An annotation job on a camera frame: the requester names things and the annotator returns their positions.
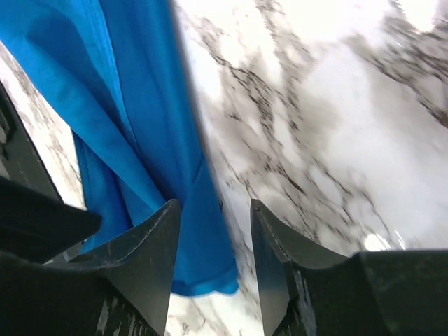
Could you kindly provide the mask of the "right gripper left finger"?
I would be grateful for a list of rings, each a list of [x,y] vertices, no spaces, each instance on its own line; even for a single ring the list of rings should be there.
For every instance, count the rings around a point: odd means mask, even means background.
[[[172,199],[69,262],[1,254],[2,335],[163,335],[179,240]]]

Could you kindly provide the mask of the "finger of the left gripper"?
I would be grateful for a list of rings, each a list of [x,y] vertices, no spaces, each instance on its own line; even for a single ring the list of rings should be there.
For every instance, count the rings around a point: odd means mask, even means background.
[[[1,251],[45,263],[100,229],[95,213],[1,178]]]

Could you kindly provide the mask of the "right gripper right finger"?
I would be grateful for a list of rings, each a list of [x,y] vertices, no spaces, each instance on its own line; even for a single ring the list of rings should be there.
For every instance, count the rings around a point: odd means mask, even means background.
[[[251,201],[251,235],[266,335],[446,335],[445,250],[350,257]]]

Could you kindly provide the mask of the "blue satin napkin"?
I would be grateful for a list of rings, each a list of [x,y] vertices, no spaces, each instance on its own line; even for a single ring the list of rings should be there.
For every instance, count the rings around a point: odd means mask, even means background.
[[[1,41],[70,126],[86,207],[83,250],[181,203],[172,291],[232,294],[230,236],[200,146],[168,1],[2,1]]]

